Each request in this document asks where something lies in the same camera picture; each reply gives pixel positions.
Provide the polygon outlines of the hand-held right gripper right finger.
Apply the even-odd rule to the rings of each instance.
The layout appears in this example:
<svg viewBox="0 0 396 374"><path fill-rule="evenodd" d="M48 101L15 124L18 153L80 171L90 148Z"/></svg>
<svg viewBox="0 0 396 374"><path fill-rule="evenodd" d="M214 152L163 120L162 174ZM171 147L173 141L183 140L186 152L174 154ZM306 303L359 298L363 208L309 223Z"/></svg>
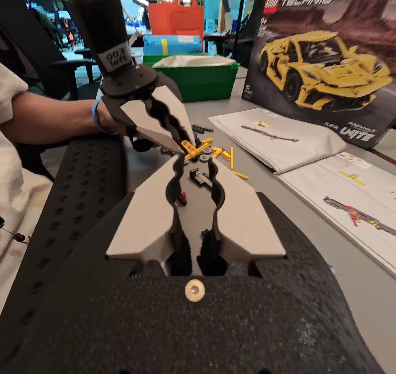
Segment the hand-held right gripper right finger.
<svg viewBox="0 0 396 374"><path fill-rule="evenodd" d="M284 258L285 248L260 200L263 194L215 158L209 160L208 169L215 203L215 253L226 262Z"/></svg>

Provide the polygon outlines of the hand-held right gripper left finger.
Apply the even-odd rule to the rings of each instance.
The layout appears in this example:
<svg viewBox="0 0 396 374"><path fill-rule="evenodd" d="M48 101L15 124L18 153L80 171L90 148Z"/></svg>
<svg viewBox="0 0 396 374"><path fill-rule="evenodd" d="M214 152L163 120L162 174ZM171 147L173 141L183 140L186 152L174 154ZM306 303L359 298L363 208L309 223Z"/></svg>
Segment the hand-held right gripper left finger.
<svg viewBox="0 0 396 374"><path fill-rule="evenodd" d="M183 155L174 155L131 194L126 211L106 251L109 259L166 262L183 249L176 208L181 194Z"/></svg>

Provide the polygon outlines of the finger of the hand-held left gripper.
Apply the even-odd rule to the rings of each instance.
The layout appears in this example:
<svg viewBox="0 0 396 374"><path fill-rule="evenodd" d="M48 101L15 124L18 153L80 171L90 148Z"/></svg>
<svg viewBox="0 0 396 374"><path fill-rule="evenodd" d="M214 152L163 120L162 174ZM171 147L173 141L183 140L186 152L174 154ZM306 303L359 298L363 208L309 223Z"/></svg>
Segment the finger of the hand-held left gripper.
<svg viewBox="0 0 396 374"><path fill-rule="evenodd" d="M186 140L195 147L194 132L184 103L167 86L156 87L151 97L153 104L165 107L166 129L171 132L175 142L181 144Z"/></svg>
<svg viewBox="0 0 396 374"><path fill-rule="evenodd" d="M148 113L143 101L128 101L120 108L135 125L135 130L140 136L164 149L180 154L184 153L183 149L173 139L171 132L165 129L158 119Z"/></svg>

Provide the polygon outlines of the person's left forearm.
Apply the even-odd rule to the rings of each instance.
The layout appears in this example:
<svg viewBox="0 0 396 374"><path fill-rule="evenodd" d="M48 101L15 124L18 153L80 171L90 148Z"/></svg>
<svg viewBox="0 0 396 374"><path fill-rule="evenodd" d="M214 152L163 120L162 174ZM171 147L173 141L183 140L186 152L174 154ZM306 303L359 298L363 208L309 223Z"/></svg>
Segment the person's left forearm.
<svg viewBox="0 0 396 374"><path fill-rule="evenodd" d="M61 101L25 92L13 98L12 117L0 129L12 142L38 145L98 134L93 103L92 99Z"/></svg>

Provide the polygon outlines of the person's left hand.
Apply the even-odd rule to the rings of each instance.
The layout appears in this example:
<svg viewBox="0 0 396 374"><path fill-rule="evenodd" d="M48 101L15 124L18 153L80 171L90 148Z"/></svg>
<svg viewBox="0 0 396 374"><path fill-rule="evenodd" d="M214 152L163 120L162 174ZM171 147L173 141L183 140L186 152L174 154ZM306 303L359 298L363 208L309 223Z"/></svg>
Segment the person's left hand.
<svg viewBox="0 0 396 374"><path fill-rule="evenodd" d="M105 132L118 133L122 136L127 135L125 125L120 124L112 117L102 101L97 106L97 120Z"/></svg>

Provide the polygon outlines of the green bin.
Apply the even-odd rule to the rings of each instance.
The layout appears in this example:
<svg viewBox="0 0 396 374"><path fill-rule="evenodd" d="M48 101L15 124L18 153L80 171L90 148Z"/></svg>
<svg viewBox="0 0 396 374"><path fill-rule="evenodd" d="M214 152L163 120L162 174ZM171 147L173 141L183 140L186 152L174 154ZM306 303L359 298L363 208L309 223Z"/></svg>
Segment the green bin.
<svg viewBox="0 0 396 374"><path fill-rule="evenodd" d="M144 55L143 64L152 67L168 56ZM175 81L184 102L196 102L230 99L239 67L235 61L228 66L154 69Z"/></svg>

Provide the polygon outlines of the pile of dark beams and wheels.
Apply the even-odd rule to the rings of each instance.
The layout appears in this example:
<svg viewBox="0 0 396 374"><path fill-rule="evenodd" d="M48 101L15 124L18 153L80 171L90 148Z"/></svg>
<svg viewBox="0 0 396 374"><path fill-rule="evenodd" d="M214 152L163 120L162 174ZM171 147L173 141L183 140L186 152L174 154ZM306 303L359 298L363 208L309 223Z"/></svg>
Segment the pile of dark beams and wheels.
<svg viewBox="0 0 396 374"><path fill-rule="evenodd" d="M185 156L185 164L188 164L189 161L192 161L195 163L195 162L201 160L201 161L205 162L205 161L207 161L209 154L212 153L211 144L213 142L213 138L207 138L207 139L203 139L201 141L200 137L198 135L205 134L206 132L212 133L213 129L202 127L197 124L193 124L192 131L194 134L196 151L195 151L195 155L188 153Z"/></svg>

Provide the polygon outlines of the white paper liner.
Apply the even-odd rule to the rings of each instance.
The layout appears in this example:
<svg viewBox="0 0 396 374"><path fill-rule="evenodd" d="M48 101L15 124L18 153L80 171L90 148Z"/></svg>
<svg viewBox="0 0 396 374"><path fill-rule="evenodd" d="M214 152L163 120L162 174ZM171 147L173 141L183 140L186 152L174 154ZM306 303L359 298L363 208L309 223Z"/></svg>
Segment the white paper liner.
<svg viewBox="0 0 396 374"><path fill-rule="evenodd" d="M173 55L165 57L155 64L153 68L180 68L180 67L217 67L228 66L235 60L220 55Z"/></svg>

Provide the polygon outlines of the blue wristband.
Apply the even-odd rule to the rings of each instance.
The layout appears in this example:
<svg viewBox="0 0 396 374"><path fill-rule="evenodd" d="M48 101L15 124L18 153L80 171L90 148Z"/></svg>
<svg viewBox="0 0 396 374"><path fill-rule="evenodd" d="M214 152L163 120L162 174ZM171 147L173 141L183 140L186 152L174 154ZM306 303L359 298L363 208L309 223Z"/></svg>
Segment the blue wristband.
<svg viewBox="0 0 396 374"><path fill-rule="evenodd" d="M106 131L106 130L101 126L101 124L100 124L100 122L99 122L99 117L98 117L97 108L98 108L98 105L99 105L99 103L100 103L101 101L102 101L102 99L99 98L99 99L96 99L96 100L94 101L94 103L92 104L91 114L92 114L93 122L94 122L95 126L97 127L97 129L98 129L101 133L106 134L106 135L108 135L108 136L117 136L117 135L119 135L118 132L108 132L108 131Z"/></svg>

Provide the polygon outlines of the blue wrapped roll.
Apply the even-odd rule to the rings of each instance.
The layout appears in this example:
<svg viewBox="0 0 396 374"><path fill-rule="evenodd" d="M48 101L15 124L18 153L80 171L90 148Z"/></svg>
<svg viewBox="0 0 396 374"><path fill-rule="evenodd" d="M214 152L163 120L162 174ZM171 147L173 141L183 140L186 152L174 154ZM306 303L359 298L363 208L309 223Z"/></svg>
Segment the blue wrapped roll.
<svg viewBox="0 0 396 374"><path fill-rule="evenodd" d="M145 35L144 55L188 55L202 53L198 35Z"/></svg>

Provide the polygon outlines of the orange bag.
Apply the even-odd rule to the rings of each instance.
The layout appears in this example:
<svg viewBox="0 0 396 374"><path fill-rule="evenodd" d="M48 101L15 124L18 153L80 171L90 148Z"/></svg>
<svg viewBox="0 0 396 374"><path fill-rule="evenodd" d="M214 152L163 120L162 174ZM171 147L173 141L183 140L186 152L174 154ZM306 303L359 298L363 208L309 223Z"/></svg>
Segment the orange bag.
<svg viewBox="0 0 396 374"><path fill-rule="evenodd" d="M196 0L151 3L147 12L151 35L198 35L204 51L204 7Z"/></svg>

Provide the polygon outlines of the black office chair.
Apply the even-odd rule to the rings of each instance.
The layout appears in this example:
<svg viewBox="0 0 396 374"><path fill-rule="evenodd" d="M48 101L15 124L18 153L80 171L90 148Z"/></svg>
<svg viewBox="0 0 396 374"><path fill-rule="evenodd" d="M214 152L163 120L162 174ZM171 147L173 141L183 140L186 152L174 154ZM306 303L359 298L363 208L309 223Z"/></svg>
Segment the black office chair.
<svg viewBox="0 0 396 374"><path fill-rule="evenodd" d="M92 70L92 59L67 60L50 39L23 0L0 0L1 28L15 47L26 57L37 76L23 76L28 85L41 84L43 94L53 99L95 99L98 81L77 87L75 71L84 66Z"/></svg>

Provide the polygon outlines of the open instruction booklet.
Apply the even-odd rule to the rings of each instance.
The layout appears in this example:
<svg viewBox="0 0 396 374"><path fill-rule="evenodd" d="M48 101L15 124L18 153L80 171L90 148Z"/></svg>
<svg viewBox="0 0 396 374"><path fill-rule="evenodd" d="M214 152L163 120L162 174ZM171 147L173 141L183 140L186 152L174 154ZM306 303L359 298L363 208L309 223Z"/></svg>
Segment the open instruction booklet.
<svg viewBox="0 0 396 374"><path fill-rule="evenodd" d="M395 277L394 175L347 152L334 131L267 109L208 120Z"/></svg>

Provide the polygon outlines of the black pole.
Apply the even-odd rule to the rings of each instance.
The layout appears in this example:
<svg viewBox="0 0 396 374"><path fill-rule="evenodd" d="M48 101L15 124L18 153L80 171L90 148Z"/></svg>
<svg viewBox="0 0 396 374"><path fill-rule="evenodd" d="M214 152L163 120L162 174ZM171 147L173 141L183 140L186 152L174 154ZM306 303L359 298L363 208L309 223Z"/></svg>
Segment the black pole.
<svg viewBox="0 0 396 374"><path fill-rule="evenodd" d="M238 18L237 18L237 24L236 24L236 32L235 32L235 37L234 37L234 44L233 44L232 53L231 53L231 58L233 60L236 59L236 50L237 50L237 45L238 45L238 39L240 36L240 29L241 29L241 23L242 23L242 16L244 13L244 6L245 6L245 0L240 0Z"/></svg>

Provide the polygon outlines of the dark box with yellow car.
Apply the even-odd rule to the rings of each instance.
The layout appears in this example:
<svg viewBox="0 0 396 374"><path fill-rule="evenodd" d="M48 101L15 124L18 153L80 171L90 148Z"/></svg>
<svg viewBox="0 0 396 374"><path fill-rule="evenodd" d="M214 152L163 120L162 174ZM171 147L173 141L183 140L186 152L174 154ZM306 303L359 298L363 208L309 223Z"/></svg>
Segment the dark box with yellow car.
<svg viewBox="0 0 396 374"><path fill-rule="evenodd" d="M256 0L242 98L374 147L395 126L395 0Z"/></svg>

